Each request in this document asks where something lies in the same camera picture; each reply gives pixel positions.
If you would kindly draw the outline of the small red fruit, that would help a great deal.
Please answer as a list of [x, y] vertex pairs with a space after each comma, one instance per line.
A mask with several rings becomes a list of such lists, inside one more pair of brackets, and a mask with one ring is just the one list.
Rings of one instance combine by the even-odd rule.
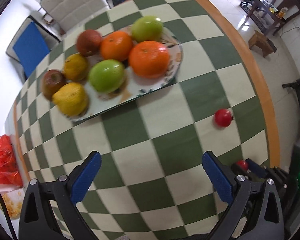
[[228, 127], [230, 126], [233, 120], [232, 113], [228, 109], [219, 109], [214, 114], [214, 121], [219, 127]]
[[236, 164], [244, 171], [247, 171], [249, 169], [249, 165], [245, 160], [239, 160], [236, 162]]

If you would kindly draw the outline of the snack box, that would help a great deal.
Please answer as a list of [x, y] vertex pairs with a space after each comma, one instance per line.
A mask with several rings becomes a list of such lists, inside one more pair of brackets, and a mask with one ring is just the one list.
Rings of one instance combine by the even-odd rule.
[[6, 205], [10, 219], [18, 219], [20, 217], [24, 197], [25, 191], [23, 189], [3, 192], [2, 198]]

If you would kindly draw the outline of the green apple front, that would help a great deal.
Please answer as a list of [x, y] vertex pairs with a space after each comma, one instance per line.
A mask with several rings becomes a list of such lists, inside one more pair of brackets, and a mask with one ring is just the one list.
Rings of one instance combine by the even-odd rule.
[[125, 79], [125, 67], [117, 60], [103, 60], [95, 64], [88, 75], [89, 83], [100, 93], [112, 93]]

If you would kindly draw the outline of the reddish brown round fruit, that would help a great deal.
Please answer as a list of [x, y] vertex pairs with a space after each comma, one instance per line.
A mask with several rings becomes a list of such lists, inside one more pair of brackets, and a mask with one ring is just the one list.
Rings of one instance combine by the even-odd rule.
[[89, 57], [98, 52], [101, 42], [102, 36], [98, 31], [87, 29], [78, 36], [76, 48], [82, 56]]

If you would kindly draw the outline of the green apple rear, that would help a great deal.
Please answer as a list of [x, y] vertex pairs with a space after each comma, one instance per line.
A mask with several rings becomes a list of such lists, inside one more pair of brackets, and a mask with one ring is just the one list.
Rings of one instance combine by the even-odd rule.
[[163, 30], [162, 20], [156, 16], [143, 16], [131, 26], [131, 35], [136, 42], [160, 41]]

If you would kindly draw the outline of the yellow lemon fruit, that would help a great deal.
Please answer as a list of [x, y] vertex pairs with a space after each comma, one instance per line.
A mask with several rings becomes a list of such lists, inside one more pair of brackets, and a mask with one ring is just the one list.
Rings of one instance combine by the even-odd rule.
[[52, 96], [53, 103], [67, 116], [77, 116], [89, 107], [89, 96], [77, 82], [67, 83]]

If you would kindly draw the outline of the dark wooden side table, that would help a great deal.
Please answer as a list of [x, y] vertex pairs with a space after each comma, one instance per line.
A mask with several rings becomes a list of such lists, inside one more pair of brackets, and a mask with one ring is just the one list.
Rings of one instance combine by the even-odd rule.
[[[264, 35], [267, 36], [272, 31], [274, 36], [279, 32], [280, 29], [283, 28], [285, 24], [289, 23], [300, 15], [300, 10], [298, 10], [290, 16], [286, 16], [287, 12], [294, 6], [295, 4], [292, 0], [283, 0], [277, 7], [267, 0], [253, 0], [251, 2], [251, 8], [247, 12], [247, 18], [254, 20], [255, 24]], [[272, 18], [273, 23], [269, 26], [266, 26], [255, 13], [257, 9], [263, 11], [261, 18], [269, 15]]]

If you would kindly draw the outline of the orange fruit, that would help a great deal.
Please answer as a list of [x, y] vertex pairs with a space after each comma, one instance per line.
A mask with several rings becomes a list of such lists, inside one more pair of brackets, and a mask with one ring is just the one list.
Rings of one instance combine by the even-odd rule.
[[124, 31], [115, 31], [107, 35], [101, 42], [100, 54], [104, 60], [125, 61], [134, 46], [129, 34]]
[[168, 70], [170, 54], [168, 49], [157, 41], [138, 43], [129, 54], [128, 62], [133, 72], [140, 77], [154, 79]]

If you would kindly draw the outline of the dark red apple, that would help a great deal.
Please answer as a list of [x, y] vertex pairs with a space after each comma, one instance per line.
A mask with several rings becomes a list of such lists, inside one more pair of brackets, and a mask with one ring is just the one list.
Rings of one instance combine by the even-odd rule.
[[52, 101], [53, 94], [66, 84], [67, 81], [62, 72], [51, 69], [48, 70], [41, 79], [41, 92], [47, 100]]

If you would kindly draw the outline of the orange fruit front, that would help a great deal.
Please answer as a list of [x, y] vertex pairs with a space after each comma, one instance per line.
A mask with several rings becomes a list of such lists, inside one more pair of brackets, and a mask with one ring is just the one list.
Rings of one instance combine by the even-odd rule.
[[154, 79], [168, 70], [170, 54], [168, 49], [157, 41], [138, 43], [129, 54], [128, 62], [133, 72], [140, 77]]

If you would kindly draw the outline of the green apple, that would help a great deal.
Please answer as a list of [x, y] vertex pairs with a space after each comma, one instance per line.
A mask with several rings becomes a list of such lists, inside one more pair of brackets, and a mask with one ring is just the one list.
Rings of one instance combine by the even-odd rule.
[[88, 75], [89, 83], [100, 93], [112, 93], [125, 79], [125, 67], [117, 60], [103, 60], [95, 64]]
[[163, 30], [162, 20], [156, 16], [143, 16], [131, 26], [131, 35], [136, 42], [160, 41]]

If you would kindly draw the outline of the white padded chair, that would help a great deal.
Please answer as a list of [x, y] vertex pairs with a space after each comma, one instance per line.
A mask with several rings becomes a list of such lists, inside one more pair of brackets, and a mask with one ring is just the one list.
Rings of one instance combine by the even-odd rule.
[[65, 32], [110, 9], [106, 0], [41, 0], [40, 5]]

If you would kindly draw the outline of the orange fruit rear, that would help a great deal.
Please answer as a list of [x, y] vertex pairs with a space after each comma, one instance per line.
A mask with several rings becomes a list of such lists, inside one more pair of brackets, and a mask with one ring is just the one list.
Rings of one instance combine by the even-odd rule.
[[104, 60], [125, 61], [134, 46], [129, 34], [124, 31], [115, 31], [107, 35], [101, 42], [100, 54]]

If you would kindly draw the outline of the yellow-brown orange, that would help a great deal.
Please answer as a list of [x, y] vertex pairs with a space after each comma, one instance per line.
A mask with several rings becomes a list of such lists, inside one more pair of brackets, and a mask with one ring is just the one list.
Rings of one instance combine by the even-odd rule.
[[89, 62], [80, 53], [72, 54], [64, 62], [63, 74], [71, 81], [80, 82], [89, 73]]

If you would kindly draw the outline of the green checkered tablecloth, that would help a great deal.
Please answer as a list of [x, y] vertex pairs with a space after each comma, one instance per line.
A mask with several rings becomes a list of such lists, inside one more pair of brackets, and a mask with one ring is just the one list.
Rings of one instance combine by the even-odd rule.
[[[99, 239], [175, 239], [210, 231], [226, 205], [202, 168], [212, 151], [225, 164], [279, 163], [279, 133], [266, 81], [245, 40], [209, 0], [131, 0], [87, 23], [103, 35], [156, 15], [183, 46], [174, 80], [74, 124], [39, 91], [49, 69], [76, 52], [78, 28], [24, 83], [13, 111], [26, 174], [53, 181], [93, 150], [102, 166], [78, 209]], [[233, 120], [219, 127], [214, 114]]]

